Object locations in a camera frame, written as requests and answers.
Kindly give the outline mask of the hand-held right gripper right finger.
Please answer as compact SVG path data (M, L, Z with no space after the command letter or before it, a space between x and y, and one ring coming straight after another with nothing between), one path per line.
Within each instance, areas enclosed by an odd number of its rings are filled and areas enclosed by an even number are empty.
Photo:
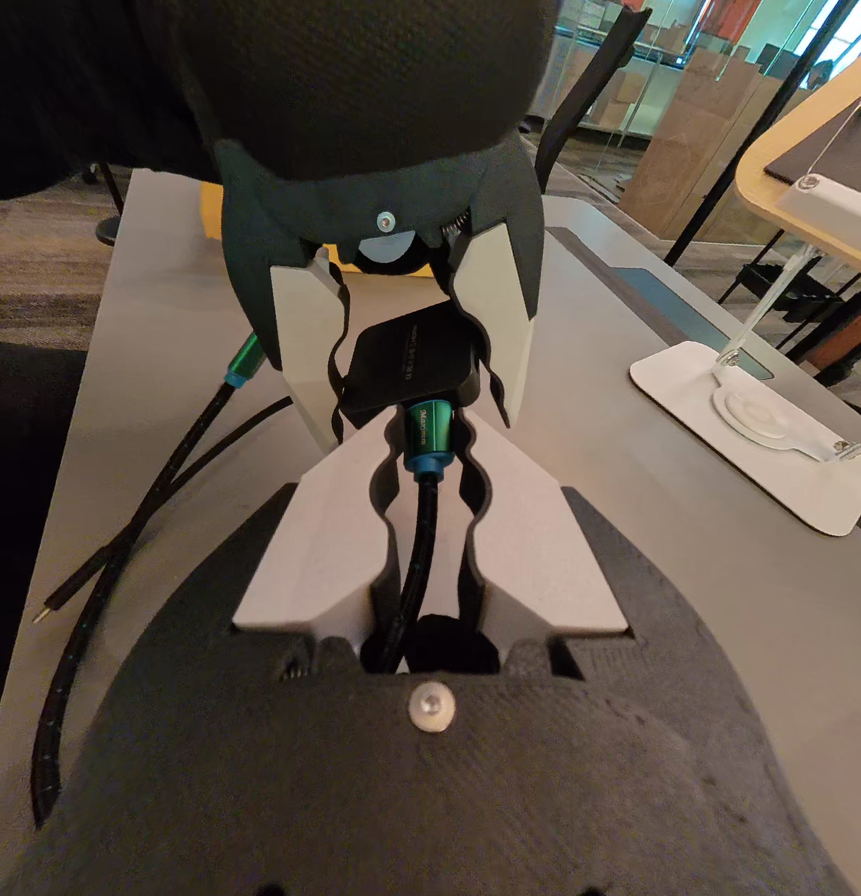
M471 411L460 412L460 498L472 512L460 615L498 651L522 640L622 636L621 610L559 482Z

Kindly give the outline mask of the brown cardboard box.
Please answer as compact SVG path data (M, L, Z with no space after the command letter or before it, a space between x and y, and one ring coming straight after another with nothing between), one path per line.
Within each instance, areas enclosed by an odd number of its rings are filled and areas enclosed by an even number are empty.
M698 48L618 207L652 235L676 239L782 84L748 61Z

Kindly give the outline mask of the person's black-clothed body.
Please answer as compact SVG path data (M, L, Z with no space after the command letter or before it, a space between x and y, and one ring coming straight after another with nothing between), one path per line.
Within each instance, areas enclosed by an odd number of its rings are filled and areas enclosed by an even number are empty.
M86 359L0 342L0 700Z

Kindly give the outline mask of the white desk stand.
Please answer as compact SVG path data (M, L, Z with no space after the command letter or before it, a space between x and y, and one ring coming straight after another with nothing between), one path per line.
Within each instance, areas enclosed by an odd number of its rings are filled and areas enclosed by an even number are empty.
M741 331L716 352L682 342L638 360L630 380L811 529L849 534L861 518L861 442L838 434L740 365L756 325L792 285L817 247L787 261Z

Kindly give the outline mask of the dark multiport hub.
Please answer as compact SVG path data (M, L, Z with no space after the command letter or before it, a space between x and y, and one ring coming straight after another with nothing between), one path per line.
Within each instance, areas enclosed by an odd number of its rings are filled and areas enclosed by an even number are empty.
M343 416L361 428L382 409L395 405L410 410L431 399L446 401L454 409L472 404L480 394L479 342L475 327L450 302L369 327L357 338L344 379L340 406ZM220 411L234 392L256 375L264 358L256 336L249 336L230 365L223 385L176 446L131 520L44 600L33 623L62 610L96 574L108 568L115 568L120 574L146 525L165 504L246 434L294 406L291 395L272 402L189 462Z

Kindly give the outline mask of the black stand pole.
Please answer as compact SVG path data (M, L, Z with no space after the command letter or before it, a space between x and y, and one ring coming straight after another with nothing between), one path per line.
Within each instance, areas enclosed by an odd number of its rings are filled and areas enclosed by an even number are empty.
M733 184L738 164L746 151L761 135L775 124L785 106L787 106L795 91L798 89L801 81L812 69L817 58L824 52L829 42L835 36L837 30L843 25L845 20L849 17L850 12L857 4L857 1L837 1L834 3L828 16L819 26L816 34L809 41L805 50L799 55L798 61L795 62L780 88L770 99L760 118L757 119L749 134L742 140L737 151L733 154L722 173L719 174L715 184L705 195L687 225L674 241L671 249L666 253L663 260L667 265L674 267L680 260L683 253L693 242L699 230L705 225L707 218L710 217L722 196L725 195L729 190L729 187Z

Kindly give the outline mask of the yellow plastic bin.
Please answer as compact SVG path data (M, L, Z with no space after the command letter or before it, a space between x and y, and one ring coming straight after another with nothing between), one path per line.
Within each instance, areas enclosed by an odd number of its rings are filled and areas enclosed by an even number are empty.
M222 205L222 185L201 182L201 220L204 234L209 239L217 241L222 239ZM324 244L323 246L328 252L329 260L335 263L342 273L368 273L367 270L354 264L341 263L335 245Z

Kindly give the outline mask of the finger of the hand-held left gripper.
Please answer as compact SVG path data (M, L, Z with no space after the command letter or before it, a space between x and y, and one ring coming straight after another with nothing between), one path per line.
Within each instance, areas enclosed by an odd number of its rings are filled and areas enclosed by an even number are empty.
M344 376L336 353L347 336L350 295L327 248L303 268L270 269L281 369L293 404L324 454L343 441Z
M491 392L505 426L512 428L523 404L535 324L507 224L499 222L458 247L450 297L480 331Z

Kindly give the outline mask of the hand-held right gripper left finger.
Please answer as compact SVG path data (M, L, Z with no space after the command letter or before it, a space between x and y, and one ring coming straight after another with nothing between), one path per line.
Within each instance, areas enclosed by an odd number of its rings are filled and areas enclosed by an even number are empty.
M358 652L391 620L401 579L387 509L402 450L403 411L385 409L302 476L235 610L238 630L338 637Z

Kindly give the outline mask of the person's left forearm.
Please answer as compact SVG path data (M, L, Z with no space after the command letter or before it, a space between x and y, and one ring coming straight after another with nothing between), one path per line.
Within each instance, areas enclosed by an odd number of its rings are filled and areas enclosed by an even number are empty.
M0 1L0 201L90 163L215 181L162 2Z

